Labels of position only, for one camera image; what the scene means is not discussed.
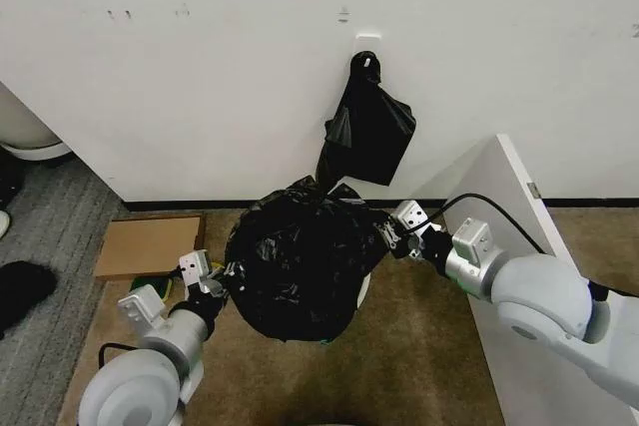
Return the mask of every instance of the gray carpet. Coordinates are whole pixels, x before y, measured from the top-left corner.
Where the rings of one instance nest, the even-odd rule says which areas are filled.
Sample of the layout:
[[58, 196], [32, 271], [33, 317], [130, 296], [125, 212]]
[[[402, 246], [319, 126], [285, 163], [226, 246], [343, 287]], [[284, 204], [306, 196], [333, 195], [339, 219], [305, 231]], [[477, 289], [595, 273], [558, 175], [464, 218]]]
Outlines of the gray carpet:
[[92, 270], [104, 230], [122, 210], [78, 159], [29, 168], [7, 209], [12, 225], [0, 239], [0, 264], [50, 265], [58, 287], [0, 341], [0, 425], [55, 424], [102, 292]]

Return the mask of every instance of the black garbage bag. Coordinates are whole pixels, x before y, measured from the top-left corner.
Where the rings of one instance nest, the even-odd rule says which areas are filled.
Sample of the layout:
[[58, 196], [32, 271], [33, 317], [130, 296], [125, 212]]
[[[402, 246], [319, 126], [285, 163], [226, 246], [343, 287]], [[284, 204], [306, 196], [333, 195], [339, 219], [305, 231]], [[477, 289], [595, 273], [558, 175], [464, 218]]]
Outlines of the black garbage bag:
[[379, 61], [372, 52], [352, 58], [337, 112], [325, 123], [316, 178], [326, 191], [344, 176], [390, 185], [416, 120], [410, 107], [386, 93], [380, 81]]
[[312, 177], [259, 200], [227, 243], [225, 282], [240, 314], [268, 337], [336, 338], [387, 252], [374, 226], [387, 219], [349, 187], [327, 195]]

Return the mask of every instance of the shoe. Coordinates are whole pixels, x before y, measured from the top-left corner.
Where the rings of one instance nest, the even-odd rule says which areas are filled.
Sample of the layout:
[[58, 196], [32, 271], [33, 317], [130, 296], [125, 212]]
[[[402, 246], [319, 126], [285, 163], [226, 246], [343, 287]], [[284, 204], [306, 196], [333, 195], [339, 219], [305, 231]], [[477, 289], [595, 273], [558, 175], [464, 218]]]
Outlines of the shoe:
[[11, 224], [11, 217], [8, 213], [0, 211], [0, 238], [4, 236], [4, 233], [9, 229], [9, 224]]

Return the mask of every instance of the white wall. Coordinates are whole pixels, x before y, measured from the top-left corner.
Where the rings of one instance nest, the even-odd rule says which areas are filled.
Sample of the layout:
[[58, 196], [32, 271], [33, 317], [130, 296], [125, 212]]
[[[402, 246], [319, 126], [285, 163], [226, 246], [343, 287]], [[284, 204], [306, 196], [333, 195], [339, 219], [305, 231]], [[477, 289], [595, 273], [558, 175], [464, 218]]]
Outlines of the white wall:
[[444, 198], [504, 131], [547, 197], [639, 197], [637, 23], [639, 0], [0, 0], [0, 80], [127, 201], [252, 199], [314, 170], [374, 29], [418, 130], [361, 193]]

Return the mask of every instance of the black cable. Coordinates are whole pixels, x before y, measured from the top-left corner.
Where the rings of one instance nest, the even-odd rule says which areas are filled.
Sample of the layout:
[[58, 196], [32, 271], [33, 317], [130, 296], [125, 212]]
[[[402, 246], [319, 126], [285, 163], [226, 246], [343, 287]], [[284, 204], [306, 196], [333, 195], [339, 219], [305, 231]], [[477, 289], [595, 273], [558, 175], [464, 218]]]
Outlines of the black cable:
[[521, 235], [524, 238], [526, 238], [526, 240], [532, 245], [533, 248], [535, 248], [537, 250], [537, 252], [544, 253], [544, 250], [541, 248], [541, 246], [539, 246], [539, 244], [534, 239], [532, 239], [532, 237], [526, 232], [525, 229], [523, 229], [521, 227], [521, 225], [515, 220], [515, 218], [510, 216], [510, 214], [508, 214], [508, 212], [506, 210], [504, 210], [502, 207], [500, 207], [498, 204], [496, 204], [489, 197], [485, 197], [484, 195], [480, 195], [480, 194], [463, 194], [463, 195], [460, 195], [459, 197], [455, 197], [450, 202], [448, 202], [446, 205], [444, 205], [441, 209], [439, 209], [437, 212], [433, 213], [426, 221], [423, 221], [422, 223], [418, 224], [417, 226], [414, 226], [414, 227], [412, 227], [410, 229], [407, 229], [404, 232], [404, 234], [413, 233], [413, 232], [419, 230], [420, 228], [426, 226], [431, 221], [433, 221], [435, 218], [437, 218], [439, 216], [442, 216], [450, 207], [452, 207], [453, 205], [455, 205], [456, 203], [458, 203], [458, 202], [460, 202], [460, 201], [462, 201], [464, 199], [478, 199], [478, 200], [482, 200], [483, 202], [486, 202], [489, 205], [491, 205], [494, 209], [496, 209], [498, 212], [503, 214], [503, 216], [508, 221], [510, 221], [510, 223], [515, 228], [517, 228], [517, 231], [519, 231], [521, 233]]
[[104, 352], [107, 350], [107, 348], [122, 349], [125, 351], [133, 351], [134, 349], [138, 349], [135, 346], [129, 346], [128, 344], [104, 343], [100, 347], [100, 351], [98, 351], [98, 368], [102, 368], [102, 366], [104, 366]]

